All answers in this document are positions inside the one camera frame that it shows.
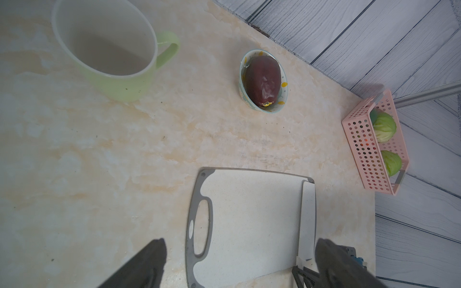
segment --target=plastic basket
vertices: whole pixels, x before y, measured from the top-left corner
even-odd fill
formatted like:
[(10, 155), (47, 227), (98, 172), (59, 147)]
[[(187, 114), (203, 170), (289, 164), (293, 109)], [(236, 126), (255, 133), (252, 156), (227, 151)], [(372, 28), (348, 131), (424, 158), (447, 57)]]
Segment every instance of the plastic basket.
[[(390, 114), (397, 125), (397, 132), (387, 143), (378, 143), (370, 120), (370, 111), (376, 108)], [(410, 159), (403, 140), (397, 110), (390, 90), (360, 102), (342, 121), (350, 149), (359, 169), (365, 189), (396, 195), (407, 172)], [(398, 153), (402, 167), (395, 183), (391, 183), (382, 161), (381, 150)]]

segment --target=countertop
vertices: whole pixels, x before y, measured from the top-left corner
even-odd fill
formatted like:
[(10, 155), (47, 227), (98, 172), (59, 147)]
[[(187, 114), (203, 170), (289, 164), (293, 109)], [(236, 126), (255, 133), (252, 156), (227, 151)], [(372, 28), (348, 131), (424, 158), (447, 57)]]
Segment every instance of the countertop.
[[(59, 47), (53, 3), (1, 3), (2, 286), (97, 287), (163, 237), (162, 287), (186, 287), (187, 215), (205, 166), (312, 177), (317, 237), (355, 247), (375, 272), (374, 193), (363, 188), (341, 126), (358, 96), (209, 0), (134, 0), (182, 46), (149, 95), (111, 101)], [(240, 59), (253, 48), (287, 74), (277, 114), (239, 97)], [(291, 285), (282, 271), (236, 287)]]

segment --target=small bowl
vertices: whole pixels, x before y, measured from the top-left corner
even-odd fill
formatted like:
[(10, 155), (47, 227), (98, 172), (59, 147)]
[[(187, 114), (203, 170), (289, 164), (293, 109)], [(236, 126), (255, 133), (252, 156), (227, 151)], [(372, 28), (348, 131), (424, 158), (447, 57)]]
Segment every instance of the small bowl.
[(245, 91), (245, 88), (243, 86), (244, 77), (245, 77), (244, 72), (248, 68), (247, 63), (250, 62), (250, 59), (252, 57), (263, 56), (263, 55), (270, 56), (270, 57), (275, 59), (275, 57), (272, 56), (272, 54), (270, 54), (268, 51), (264, 51), (264, 50), (261, 50), (261, 49), (251, 50), (251, 51), (247, 52), (245, 54), (245, 56), (242, 58), (242, 60), (240, 62), (240, 75), (239, 75), (239, 78), (238, 78), (238, 87), (239, 87), (239, 91), (240, 91), (240, 97), (253, 110), (261, 111), (261, 112), (265, 112), (265, 113), (277, 113), (280, 110), (282, 110), (282, 108), (285, 106), (285, 103), (287, 102), (287, 99), (288, 99), (287, 76), (285, 75), (285, 71), (282, 68), (282, 66), (280, 65), (279, 61), (277, 61), (277, 59), (275, 59), (275, 61), (277, 61), (278, 66), (280, 67), (280, 75), (281, 75), (281, 78), (282, 78), (282, 84), (280, 86), (280, 90), (278, 92), (277, 100), (275, 101), (275, 103), (269, 105), (268, 107), (259, 107), (259, 106), (257, 106), (255, 103), (253, 103), (253, 101), (250, 99), (250, 97), (248, 97), (248, 94)]

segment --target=gray wooden floor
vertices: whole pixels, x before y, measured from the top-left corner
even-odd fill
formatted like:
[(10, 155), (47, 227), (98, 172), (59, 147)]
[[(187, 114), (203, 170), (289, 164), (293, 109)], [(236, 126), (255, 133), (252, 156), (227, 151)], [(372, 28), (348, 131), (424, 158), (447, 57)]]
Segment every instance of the gray wooden floor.
[[(215, 0), (365, 98), (461, 80), (461, 0)], [(461, 287), (458, 97), (398, 109), (410, 168), (376, 193), (377, 276), (391, 288)]]

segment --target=cutting board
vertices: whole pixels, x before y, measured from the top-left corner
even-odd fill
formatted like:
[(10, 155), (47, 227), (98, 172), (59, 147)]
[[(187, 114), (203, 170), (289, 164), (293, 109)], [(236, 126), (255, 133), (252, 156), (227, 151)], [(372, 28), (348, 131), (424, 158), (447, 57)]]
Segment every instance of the cutting board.
[[(201, 170), (186, 234), (188, 287), (234, 285), (293, 267), (305, 183), (315, 195), (309, 177), (260, 170)], [(202, 200), (208, 202), (208, 237), (203, 253), (196, 255), (193, 223)], [(306, 208), (315, 211), (315, 196), (310, 205)], [(315, 229), (315, 217), (311, 221)]]

